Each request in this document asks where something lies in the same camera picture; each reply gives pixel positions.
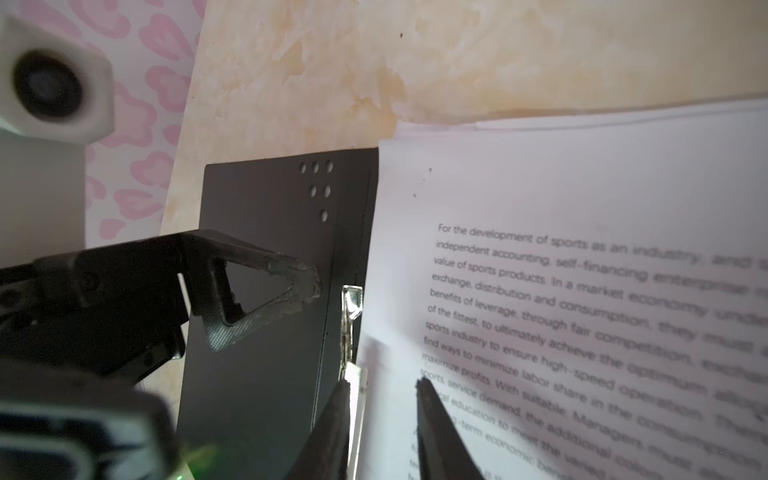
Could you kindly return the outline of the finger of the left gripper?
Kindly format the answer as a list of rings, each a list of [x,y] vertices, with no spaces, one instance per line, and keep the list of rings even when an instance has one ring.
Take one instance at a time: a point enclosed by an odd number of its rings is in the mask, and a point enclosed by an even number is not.
[[[301,312],[321,291],[316,266],[212,230],[180,235],[192,314],[214,352]]]

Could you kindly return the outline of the printed sheet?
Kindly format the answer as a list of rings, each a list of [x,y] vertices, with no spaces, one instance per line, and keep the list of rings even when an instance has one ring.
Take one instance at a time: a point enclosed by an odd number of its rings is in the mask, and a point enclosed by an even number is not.
[[[379,146],[360,477],[419,473],[429,379],[488,479],[767,475],[767,104]]]

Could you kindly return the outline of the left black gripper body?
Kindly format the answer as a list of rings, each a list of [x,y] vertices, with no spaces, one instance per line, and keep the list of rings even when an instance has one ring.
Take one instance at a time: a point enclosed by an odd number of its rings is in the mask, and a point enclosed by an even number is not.
[[[1,271],[1,355],[137,383],[183,357],[189,319],[176,235]]]

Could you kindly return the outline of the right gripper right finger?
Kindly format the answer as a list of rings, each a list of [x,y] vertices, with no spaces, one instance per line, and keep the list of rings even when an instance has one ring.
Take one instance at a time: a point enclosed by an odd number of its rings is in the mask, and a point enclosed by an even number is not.
[[[432,382],[422,377],[416,383],[416,392],[420,478],[482,480]]]

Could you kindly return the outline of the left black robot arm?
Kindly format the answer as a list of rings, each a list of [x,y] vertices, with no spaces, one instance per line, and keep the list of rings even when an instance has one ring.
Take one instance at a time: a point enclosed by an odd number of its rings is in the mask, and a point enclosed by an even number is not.
[[[136,384],[184,355],[182,326],[201,318],[219,352],[320,289],[315,266],[210,230],[3,269],[2,477],[169,477],[169,411]]]

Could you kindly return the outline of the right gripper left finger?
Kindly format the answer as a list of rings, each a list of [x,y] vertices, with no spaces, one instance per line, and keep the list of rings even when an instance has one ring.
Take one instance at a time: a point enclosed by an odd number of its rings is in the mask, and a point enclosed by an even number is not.
[[[350,384],[341,379],[285,480],[345,480],[351,426]]]

